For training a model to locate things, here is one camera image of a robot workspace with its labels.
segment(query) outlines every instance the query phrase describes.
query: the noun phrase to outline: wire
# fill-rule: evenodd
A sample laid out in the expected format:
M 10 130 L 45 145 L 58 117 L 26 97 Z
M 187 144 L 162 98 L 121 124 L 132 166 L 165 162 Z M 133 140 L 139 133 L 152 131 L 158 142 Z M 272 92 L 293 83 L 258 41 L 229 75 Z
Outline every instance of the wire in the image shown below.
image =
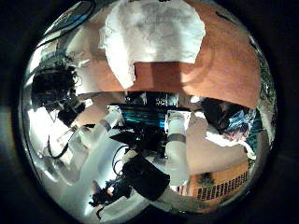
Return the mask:
M 95 124 L 85 124 L 85 125 L 82 125 L 82 127 L 87 127 L 87 128 L 94 128 Z M 50 148 L 50 135 L 48 136 L 48 141 L 47 141 L 47 149 L 48 149 L 48 152 L 50 154 L 50 156 L 55 159 L 55 160 L 59 160 L 64 154 L 65 152 L 68 150 L 68 143 L 69 143 L 69 140 L 73 137 L 73 135 L 75 134 L 76 131 L 74 131 L 72 133 L 72 135 L 69 137 L 66 145 L 64 146 L 63 150 L 61 151 L 61 153 L 59 153 L 59 155 L 57 156 L 54 156 L 52 154 L 52 151 L 51 151 L 51 148 Z
M 39 49 L 40 47 L 42 47 L 42 46 L 44 46 L 44 45 L 46 45 L 46 44 L 49 44 L 50 42 L 52 42 L 52 41 L 54 41 L 54 40 L 60 39 L 61 37 L 65 36 L 65 35 L 68 35 L 68 34 L 71 33 L 72 31 L 74 31 L 75 29 L 77 29 L 77 28 L 78 28 L 81 24 L 83 24 L 86 20 L 88 20 L 88 19 L 92 16 L 92 14 L 93 14 L 93 12 L 94 12 L 94 10 L 95 10 L 95 6 L 96 6 L 96 4 L 95 4 L 94 0 L 85 0 L 85 1 L 90 2 L 90 3 L 91 3 L 91 6 L 88 8 L 88 11 L 90 10 L 90 13 L 87 15 L 87 17 L 86 17 L 83 21 L 79 22 L 77 25 L 75 25 L 75 26 L 72 27 L 71 29 L 67 30 L 65 33 L 63 33 L 63 34 L 61 34 L 61 35 L 58 35 L 58 36 L 56 36 L 56 37 L 54 37 L 54 38 L 52 38 L 52 39 L 50 39 L 50 40 L 47 40 L 47 41 L 43 42 L 43 43 L 40 44 L 40 45 L 38 45 L 38 46 L 35 48 L 35 50 L 36 50 L 36 49 Z
M 113 159 L 112 159 L 112 169 L 113 169 L 113 172 L 114 172 L 116 175 L 120 175 L 120 174 L 118 174 L 118 173 L 115 171 L 115 165 L 116 165 L 117 162 L 119 162 L 119 161 L 121 161 L 121 160 L 118 160 L 118 161 L 116 161 L 116 162 L 114 162 L 114 160 L 115 160 L 115 158 L 116 158 L 116 155 L 119 153 L 119 151 L 120 151 L 122 148 L 124 148 L 124 147 L 129 147 L 129 146 L 124 145 L 124 146 L 119 147 L 119 148 L 116 150 L 116 152 L 115 152 L 115 154 L 114 154 L 114 156 L 113 156 Z
M 115 163 L 114 163 L 114 165 L 113 165 L 113 172 L 114 172 L 114 174 L 116 174 L 116 175 L 120 175 L 120 173 L 121 173 L 121 171 L 119 171 L 118 173 L 116 172 L 116 170 L 115 170 L 115 168 L 116 168 L 116 164 L 119 162 L 119 161 L 121 161 L 121 160 L 117 160 Z

